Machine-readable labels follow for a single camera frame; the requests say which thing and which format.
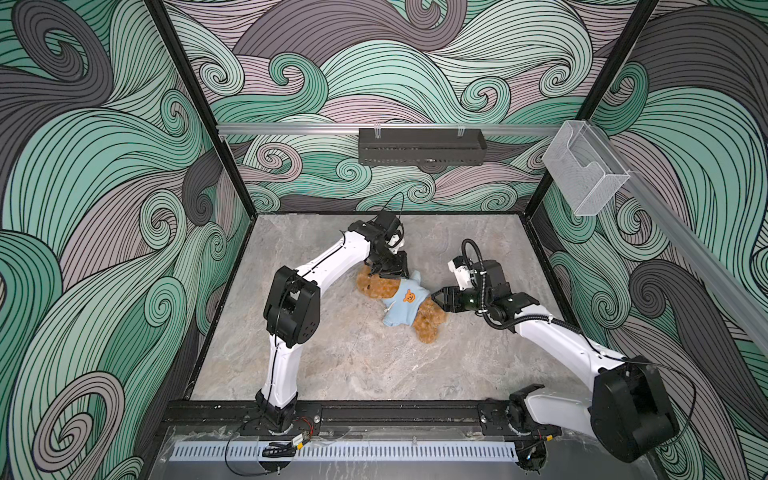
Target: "teddy bear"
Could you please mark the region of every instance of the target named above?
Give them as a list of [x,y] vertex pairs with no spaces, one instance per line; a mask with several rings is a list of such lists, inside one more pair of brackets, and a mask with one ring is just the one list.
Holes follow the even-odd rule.
[[369,298],[382,300],[387,306],[385,325],[412,325],[421,342],[432,343],[437,339],[438,325],[445,322],[445,312],[420,283],[419,272],[413,272],[410,279],[396,280],[371,275],[370,267],[363,265],[357,274],[360,292]]

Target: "brown plush toy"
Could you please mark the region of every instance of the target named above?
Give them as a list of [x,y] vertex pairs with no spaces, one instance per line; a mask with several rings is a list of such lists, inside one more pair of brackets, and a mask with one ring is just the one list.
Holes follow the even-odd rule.
[[[378,275],[370,275],[371,269],[363,265],[357,274],[357,288],[365,295],[373,299],[392,298],[400,287],[400,280],[382,278]],[[419,311],[413,320],[413,328],[423,343],[432,343],[437,339],[437,325],[445,322],[445,312],[427,297],[419,305]]]

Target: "wall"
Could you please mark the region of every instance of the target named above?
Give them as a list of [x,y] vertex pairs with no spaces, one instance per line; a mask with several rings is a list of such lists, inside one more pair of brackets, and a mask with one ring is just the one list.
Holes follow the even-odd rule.
[[[710,3],[646,25],[594,121],[768,308],[768,3]],[[696,382],[692,429],[658,449],[671,478],[765,478],[768,361],[643,207],[620,191],[576,218],[552,187],[534,220],[588,333]],[[684,418],[690,386],[661,372]]]
[[248,225],[141,0],[0,2],[2,478],[134,478]]
[[[219,122],[559,124],[635,2],[166,3]],[[359,166],[355,137],[229,138],[259,210],[378,210],[402,192],[410,211],[521,211],[548,140],[489,140],[486,165],[422,171]]]

